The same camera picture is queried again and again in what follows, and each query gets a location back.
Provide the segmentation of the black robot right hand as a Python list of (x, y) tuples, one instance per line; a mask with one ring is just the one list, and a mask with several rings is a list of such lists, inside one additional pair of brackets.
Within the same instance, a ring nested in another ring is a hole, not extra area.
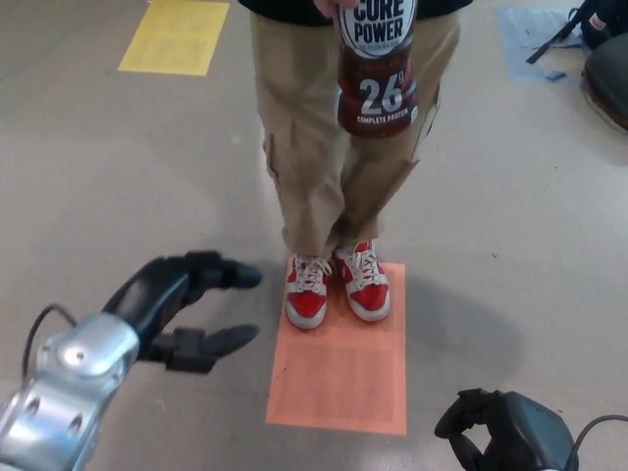
[(435, 435), (449, 441), (468, 471), (577, 470), (574, 439), (564, 420), (518, 392), (458, 393)]

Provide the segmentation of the person's bare hand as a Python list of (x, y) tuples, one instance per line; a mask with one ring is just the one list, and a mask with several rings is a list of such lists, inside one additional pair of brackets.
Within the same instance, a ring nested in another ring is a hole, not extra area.
[(354, 9), (359, 1), (358, 0), (314, 0), (316, 8), (326, 18), (331, 18), (339, 8), (342, 9)]

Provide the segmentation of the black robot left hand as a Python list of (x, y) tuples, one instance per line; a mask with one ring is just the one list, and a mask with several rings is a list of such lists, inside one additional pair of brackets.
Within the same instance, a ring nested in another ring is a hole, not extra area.
[(105, 303), (136, 332), (136, 359), (163, 364), (168, 370), (208, 374), (222, 358), (250, 343), (259, 327), (244, 324), (209, 334), (200, 329), (166, 326), (182, 310), (212, 289), (250, 289), (262, 281), (257, 268), (225, 258), (217, 251), (190, 251), (157, 257), (127, 280)]

